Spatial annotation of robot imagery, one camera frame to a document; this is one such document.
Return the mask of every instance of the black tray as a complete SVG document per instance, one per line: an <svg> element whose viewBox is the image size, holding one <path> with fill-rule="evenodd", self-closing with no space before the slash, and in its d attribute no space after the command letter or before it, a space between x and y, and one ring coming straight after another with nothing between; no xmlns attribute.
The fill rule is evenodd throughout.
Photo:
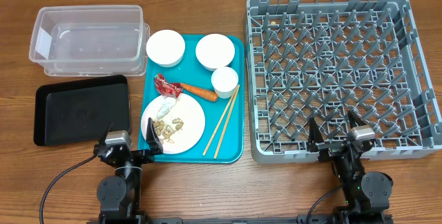
<svg viewBox="0 0 442 224"><path fill-rule="evenodd" d="M36 145L96 140L111 122L114 131L131 132L123 75L44 85L35 93Z"/></svg>

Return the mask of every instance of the red candy wrapper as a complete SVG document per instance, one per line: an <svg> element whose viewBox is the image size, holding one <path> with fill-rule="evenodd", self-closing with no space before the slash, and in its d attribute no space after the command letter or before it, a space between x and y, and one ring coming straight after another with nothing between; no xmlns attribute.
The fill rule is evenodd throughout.
<svg viewBox="0 0 442 224"><path fill-rule="evenodd" d="M160 95L177 98L182 93L182 88L168 83L160 73L153 78L153 83Z"/></svg>

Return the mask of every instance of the clear plastic container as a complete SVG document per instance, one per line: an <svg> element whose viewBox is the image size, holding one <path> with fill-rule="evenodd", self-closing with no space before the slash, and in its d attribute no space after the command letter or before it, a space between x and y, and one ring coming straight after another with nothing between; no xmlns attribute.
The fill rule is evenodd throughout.
<svg viewBox="0 0 442 224"><path fill-rule="evenodd" d="M139 6L42 8L29 59L50 76L144 75L149 26Z"/></svg>

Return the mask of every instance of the wooden stick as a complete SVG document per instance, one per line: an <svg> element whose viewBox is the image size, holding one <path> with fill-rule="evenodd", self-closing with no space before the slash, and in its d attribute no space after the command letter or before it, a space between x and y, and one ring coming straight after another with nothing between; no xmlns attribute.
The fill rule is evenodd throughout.
<svg viewBox="0 0 442 224"><path fill-rule="evenodd" d="M236 90L235 94L233 95L233 101L232 101L233 103L232 103L232 106L229 110L229 114L227 115L226 122L224 123L224 128L221 133L221 138L220 138L220 141L218 141L218 147L216 147L215 156L213 157L214 159L216 159L218 157L218 152L220 151L222 139L224 137L224 134L226 133L227 125L229 124L230 115L232 114L233 107L235 106L236 96L238 96L239 89L240 89L240 85L238 85L238 89Z"/></svg>
<svg viewBox="0 0 442 224"><path fill-rule="evenodd" d="M230 100L229 100L229 102L228 102L227 105L226 105L226 109L224 109L224 113L222 113L221 118L220 118L220 121L218 121L218 124L217 124L216 127L215 127L215 131L213 131L213 134L212 134L212 136L210 137L209 142L207 143L206 149L205 149L204 152L202 153L203 156L206 155L207 150L209 149L210 144L212 143L212 140L213 140L213 138L215 137L216 132L218 131L218 127L220 127L220 124L221 124L221 122L222 122L222 119L224 118L224 115L226 114L227 109L229 108L230 103L232 102L233 96L235 95L235 93L238 91L239 88L240 88L240 85L237 85L236 88L235 88L235 91L233 92L233 95L230 97Z"/></svg>

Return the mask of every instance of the gray dish rack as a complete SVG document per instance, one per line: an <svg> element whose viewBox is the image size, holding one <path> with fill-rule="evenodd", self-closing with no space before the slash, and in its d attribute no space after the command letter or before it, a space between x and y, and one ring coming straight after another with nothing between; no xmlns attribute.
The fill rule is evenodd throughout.
<svg viewBox="0 0 442 224"><path fill-rule="evenodd" d="M376 132L363 158L442 148L441 114L409 0L247 0L251 150L259 163L313 162L308 119L342 142L354 111Z"/></svg>

